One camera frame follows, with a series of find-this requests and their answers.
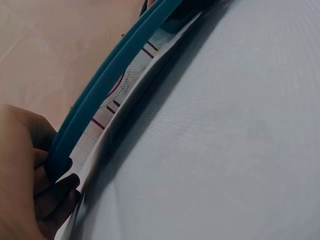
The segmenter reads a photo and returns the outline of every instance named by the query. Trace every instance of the floor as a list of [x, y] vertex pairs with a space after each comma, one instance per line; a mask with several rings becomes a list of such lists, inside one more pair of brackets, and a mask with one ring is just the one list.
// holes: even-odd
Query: floor
[[143, 0], [0, 0], [0, 104], [61, 125]]

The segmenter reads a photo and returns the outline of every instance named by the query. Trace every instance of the white fabric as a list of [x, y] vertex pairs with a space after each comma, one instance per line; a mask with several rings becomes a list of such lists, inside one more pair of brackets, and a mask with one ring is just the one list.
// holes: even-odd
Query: white fabric
[[225, 0], [192, 35], [70, 239], [319, 239], [320, 1]]

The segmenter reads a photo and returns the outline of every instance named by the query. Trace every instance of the red line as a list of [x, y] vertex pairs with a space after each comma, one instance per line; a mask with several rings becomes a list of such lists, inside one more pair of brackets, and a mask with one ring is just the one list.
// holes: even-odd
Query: red line
[[154, 56], [152, 56], [151, 53], [148, 52], [144, 47], [142, 48], [142, 51], [144, 51], [150, 58], [154, 58]]
[[111, 113], [115, 114], [116, 112], [109, 106], [106, 106], [106, 109], [108, 109]]
[[117, 107], [120, 107], [120, 103], [118, 103], [116, 100], [113, 100], [114, 105], [116, 105]]
[[118, 83], [116, 84], [116, 86], [111, 90], [111, 92], [109, 92], [108, 97], [110, 97], [111, 94], [113, 94], [115, 92], [115, 90], [119, 87], [120, 83], [122, 82], [122, 80], [124, 79], [125, 74], [123, 74], [120, 78], [120, 80], [118, 81]]
[[94, 122], [98, 127], [100, 127], [102, 130], [105, 130], [105, 127], [98, 122], [97, 120], [95, 120], [94, 118], [91, 119], [92, 122]]
[[151, 42], [148, 41], [147, 44], [149, 44], [150, 47], [152, 47], [154, 50], [159, 51], [158, 48], [156, 48], [156, 46], [153, 45]]

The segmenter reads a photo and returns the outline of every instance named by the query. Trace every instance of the teal embroidery hoop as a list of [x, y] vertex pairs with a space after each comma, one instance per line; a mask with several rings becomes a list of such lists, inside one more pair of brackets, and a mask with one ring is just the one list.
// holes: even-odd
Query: teal embroidery hoop
[[92, 117], [121, 74], [182, 0], [157, 0], [133, 25], [97, 70], [65, 118], [55, 137], [44, 170], [55, 182]]

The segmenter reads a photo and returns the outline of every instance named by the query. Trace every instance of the hand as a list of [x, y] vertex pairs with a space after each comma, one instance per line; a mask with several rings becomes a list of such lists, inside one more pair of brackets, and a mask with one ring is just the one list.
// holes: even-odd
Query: hand
[[78, 176], [54, 183], [44, 171], [55, 135], [44, 117], [0, 107], [0, 239], [53, 240], [75, 209]]

